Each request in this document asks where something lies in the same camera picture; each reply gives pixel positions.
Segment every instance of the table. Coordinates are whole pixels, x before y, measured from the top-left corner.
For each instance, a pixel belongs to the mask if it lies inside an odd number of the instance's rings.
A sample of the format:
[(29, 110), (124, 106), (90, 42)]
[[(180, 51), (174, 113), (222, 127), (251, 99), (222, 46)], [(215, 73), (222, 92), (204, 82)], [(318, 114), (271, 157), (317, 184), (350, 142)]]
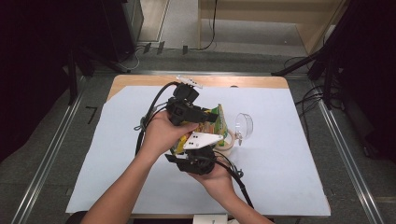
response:
[[(230, 159), (245, 172), (242, 181), (255, 208), (267, 217), (329, 216), (330, 207), (286, 79), (212, 76), (194, 76), (193, 79), (205, 86), (198, 90), (196, 105), (211, 105), (210, 99), (218, 97), (226, 120), (235, 118), (239, 112), (253, 117), (253, 134), (241, 147), (233, 147)], [(134, 132), (133, 127), (146, 113), (161, 86), (174, 80), (175, 76), (115, 78), (67, 213), (88, 210), (123, 172), (134, 156), (138, 132)], [(243, 97), (243, 101), (238, 102), (235, 93)], [(172, 90), (163, 94), (158, 103), (169, 98)], [(147, 106), (140, 106), (138, 101), (144, 104), (147, 101)], [(227, 123), (233, 126), (233, 120)], [(238, 186), (234, 186), (243, 198)], [(221, 213), (225, 210), (200, 184), (162, 156), (148, 176), (132, 217), (186, 218), (194, 214)]]
[[(200, 48), (201, 19), (213, 19), (215, 0), (198, 1)], [(216, 19), (296, 23), (305, 50), (311, 54), (345, 9), (346, 0), (219, 0)]]

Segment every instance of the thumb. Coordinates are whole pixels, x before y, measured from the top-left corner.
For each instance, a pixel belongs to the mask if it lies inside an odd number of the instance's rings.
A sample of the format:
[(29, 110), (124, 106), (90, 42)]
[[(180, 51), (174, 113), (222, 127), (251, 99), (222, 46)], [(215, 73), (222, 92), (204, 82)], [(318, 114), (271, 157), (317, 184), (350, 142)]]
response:
[(184, 124), (180, 127), (180, 130), (184, 133), (189, 133), (194, 131), (196, 128), (198, 128), (198, 123), (187, 123)]

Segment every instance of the forearm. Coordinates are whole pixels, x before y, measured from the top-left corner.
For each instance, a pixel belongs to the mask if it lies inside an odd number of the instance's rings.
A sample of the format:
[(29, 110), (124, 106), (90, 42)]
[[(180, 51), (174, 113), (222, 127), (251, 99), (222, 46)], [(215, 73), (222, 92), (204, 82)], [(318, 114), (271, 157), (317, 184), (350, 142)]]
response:
[(241, 224), (273, 223), (247, 205), (236, 194), (219, 201), (219, 203)]
[(155, 157), (139, 153), (81, 223), (126, 223), (155, 161)]

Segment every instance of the human hand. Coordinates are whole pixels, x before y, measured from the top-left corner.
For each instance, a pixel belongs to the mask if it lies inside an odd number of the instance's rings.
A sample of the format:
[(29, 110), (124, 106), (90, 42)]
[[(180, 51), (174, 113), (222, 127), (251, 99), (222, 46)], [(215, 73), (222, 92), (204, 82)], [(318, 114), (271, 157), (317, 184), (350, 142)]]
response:
[[(223, 159), (218, 159), (218, 161), (227, 165)], [(219, 203), (222, 203), (231, 196), (235, 196), (231, 175), (226, 169), (224, 169), (224, 167), (221, 167), (218, 164), (215, 164), (212, 172), (207, 175), (189, 175), (200, 182), (205, 187), (209, 195)]]
[(148, 151), (157, 158), (169, 150), (184, 134), (192, 132), (198, 123), (187, 123), (175, 126), (169, 120), (169, 114), (162, 111), (155, 115), (149, 123), (140, 151)]

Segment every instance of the white paper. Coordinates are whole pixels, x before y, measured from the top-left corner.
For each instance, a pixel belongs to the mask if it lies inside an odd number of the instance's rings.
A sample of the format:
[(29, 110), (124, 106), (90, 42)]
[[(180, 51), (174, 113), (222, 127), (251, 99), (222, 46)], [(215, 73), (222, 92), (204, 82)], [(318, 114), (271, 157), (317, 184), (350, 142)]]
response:
[[(144, 116), (161, 87), (130, 86), (104, 106), (92, 145), (78, 176), (67, 213), (88, 210), (120, 176), (134, 157)], [(254, 131), (230, 159), (245, 175), (242, 181), (257, 211), (267, 216), (329, 216), (324, 195), (290, 91), (265, 88), (209, 88), (199, 90), (195, 105), (222, 104), (233, 129), (239, 113), (249, 114)], [(172, 96), (165, 91), (158, 104)], [(235, 191), (244, 199), (234, 182)], [(224, 214), (193, 178), (161, 156), (138, 198), (135, 214)]]
[(227, 224), (227, 215), (194, 215), (192, 224)]

